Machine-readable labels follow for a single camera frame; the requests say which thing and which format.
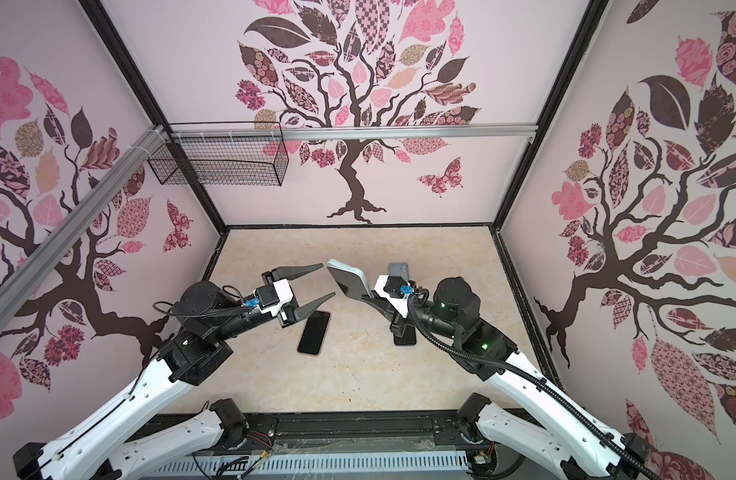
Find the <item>black smartphone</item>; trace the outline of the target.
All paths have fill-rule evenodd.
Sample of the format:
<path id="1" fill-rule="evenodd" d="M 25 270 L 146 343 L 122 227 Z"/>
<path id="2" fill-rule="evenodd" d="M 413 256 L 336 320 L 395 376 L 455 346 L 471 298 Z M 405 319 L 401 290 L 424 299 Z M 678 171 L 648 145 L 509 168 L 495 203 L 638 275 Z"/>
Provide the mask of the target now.
<path id="1" fill-rule="evenodd" d="M 416 330 L 413 327 L 406 327 L 403 334 L 393 336 L 395 346 L 414 346 L 417 344 Z"/>

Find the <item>white phone case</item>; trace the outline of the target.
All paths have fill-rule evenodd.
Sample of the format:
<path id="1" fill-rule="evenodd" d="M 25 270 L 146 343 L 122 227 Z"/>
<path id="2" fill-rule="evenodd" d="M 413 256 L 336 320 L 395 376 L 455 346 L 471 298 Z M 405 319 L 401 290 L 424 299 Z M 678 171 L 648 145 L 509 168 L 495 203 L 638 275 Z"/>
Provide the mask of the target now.
<path id="1" fill-rule="evenodd" d="M 353 300 L 365 300 L 373 297 L 373 290 L 370 288 L 364 272 L 359 268 L 335 259 L 329 260 L 326 268 L 346 297 Z"/>

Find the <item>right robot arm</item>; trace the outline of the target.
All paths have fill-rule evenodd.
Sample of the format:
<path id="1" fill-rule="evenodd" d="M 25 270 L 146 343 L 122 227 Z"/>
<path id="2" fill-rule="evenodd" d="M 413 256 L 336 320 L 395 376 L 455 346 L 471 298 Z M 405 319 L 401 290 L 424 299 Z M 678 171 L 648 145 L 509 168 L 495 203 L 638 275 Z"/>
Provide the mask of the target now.
<path id="1" fill-rule="evenodd" d="M 531 416 L 525 420 L 473 394 L 459 420 L 469 442 L 505 445 L 559 479 L 656 478 L 646 462 L 647 443 L 606 426 L 544 376 L 510 338 L 481 318 L 480 298 L 462 277 L 443 279 L 433 292 L 389 275 L 380 276 L 374 289 L 360 280 L 342 290 L 378 310 L 393 332 L 414 327 Z"/>

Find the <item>light blue phone case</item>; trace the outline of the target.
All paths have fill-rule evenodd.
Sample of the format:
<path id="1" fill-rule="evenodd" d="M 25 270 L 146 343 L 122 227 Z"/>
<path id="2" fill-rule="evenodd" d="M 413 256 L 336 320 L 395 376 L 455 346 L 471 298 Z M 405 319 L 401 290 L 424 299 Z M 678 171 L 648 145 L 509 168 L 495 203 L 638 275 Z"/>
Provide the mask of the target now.
<path id="1" fill-rule="evenodd" d="M 402 278 L 405 282 L 410 281 L 409 265 L 405 262 L 392 262 L 388 266 L 388 275 Z"/>

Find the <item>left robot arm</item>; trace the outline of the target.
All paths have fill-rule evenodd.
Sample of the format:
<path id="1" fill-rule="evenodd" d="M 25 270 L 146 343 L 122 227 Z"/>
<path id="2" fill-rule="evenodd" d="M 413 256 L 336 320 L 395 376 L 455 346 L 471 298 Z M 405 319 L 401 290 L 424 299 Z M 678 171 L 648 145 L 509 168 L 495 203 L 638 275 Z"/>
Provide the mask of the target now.
<path id="1" fill-rule="evenodd" d="M 276 320 L 282 327 L 308 319 L 324 295 L 299 305 L 291 281 L 320 264 L 284 266 L 265 272 L 249 296 L 209 281 L 191 285 L 165 314 L 181 329 L 148 361 L 136 379 L 64 435 L 27 443 L 13 456 L 20 479 L 141 479 L 186 455 L 215 446 L 241 445 L 249 423 L 231 399 L 214 402 L 172 427 L 133 436 L 165 407 L 193 390 L 232 355 L 229 340 Z"/>

